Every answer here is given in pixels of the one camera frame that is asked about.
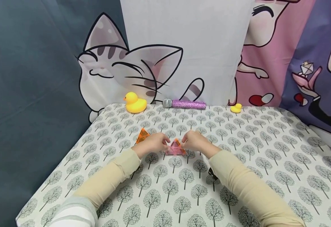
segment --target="yellow rubber duck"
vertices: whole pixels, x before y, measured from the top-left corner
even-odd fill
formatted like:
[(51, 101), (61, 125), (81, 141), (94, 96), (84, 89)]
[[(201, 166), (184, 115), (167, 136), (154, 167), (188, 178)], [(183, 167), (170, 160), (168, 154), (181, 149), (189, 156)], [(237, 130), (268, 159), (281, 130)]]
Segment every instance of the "yellow rubber duck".
[(237, 103), (233, 107), (230, 107), (231, 112), (233, 113), (240, 113), (241, 112), (242, 105), (240, 103)]
[(126, 110), (131, 113), (140, 113), (147, 107), (147, 101), (145, 99), (138, 98), (134, 92), (127, 93), (123, 100), (126, 102)]

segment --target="tree print tablecloth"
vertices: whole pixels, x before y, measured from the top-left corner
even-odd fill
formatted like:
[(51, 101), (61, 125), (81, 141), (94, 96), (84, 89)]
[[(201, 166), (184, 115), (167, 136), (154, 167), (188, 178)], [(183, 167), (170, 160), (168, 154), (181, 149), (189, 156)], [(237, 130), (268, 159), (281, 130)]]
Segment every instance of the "tree print tablecloth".
[[(17, 216), (21, 227), (43, 227), (81, 184), (130, 148), (140, 129), (181, 139), (190, 129), (229, 150), (263, 179), (307, 226), (331, 226), (331, 150), (281, 108), (164, 109), (140, 114), (123, 104), (104, 109)], [(208, 174), (198, 151), (185, 156), (150, 153), (98, 210), (99, 227), (259, 226), (237, 197)]]

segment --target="toy microphone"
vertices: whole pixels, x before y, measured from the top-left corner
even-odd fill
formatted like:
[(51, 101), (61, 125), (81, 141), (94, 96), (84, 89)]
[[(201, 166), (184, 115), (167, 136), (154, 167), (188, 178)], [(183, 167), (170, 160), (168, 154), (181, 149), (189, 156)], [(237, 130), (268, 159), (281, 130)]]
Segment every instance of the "toy microphone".
[(166, 98), (163, 100), (164, 108), (196, 108), (200, 110), (206, 109), (205, 102), (192, 102), (192, 101), (183, 101), (183, 100), (171, 100), (170, 98)]

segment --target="dark gray backdrop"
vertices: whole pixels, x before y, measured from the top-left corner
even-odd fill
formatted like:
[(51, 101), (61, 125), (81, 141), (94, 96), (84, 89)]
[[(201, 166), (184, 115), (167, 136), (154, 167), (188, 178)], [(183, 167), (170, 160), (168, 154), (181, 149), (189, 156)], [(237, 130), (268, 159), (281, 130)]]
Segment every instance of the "dark gray backdrop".
[(0, 227), (89, 126), (74, 55), (101, 12), (125, 36), (119, 0), (0, 0)]

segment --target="anime backdrop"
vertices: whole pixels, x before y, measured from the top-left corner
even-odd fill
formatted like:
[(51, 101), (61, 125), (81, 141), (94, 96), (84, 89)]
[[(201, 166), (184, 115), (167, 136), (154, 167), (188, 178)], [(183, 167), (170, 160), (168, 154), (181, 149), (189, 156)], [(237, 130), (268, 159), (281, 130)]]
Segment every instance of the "anime backdrop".
[[(77, 56), (91, 122), (129, 90), (149, 103), (172, 98), (279, 106), (331, 148), (331, 3), (199, 0), (192, 9), (176, 1), (120, 2), (125, 31), (105, 11), (84, 31), (87, 40)], [(240, 40), (242, 54), (235, 57)]]

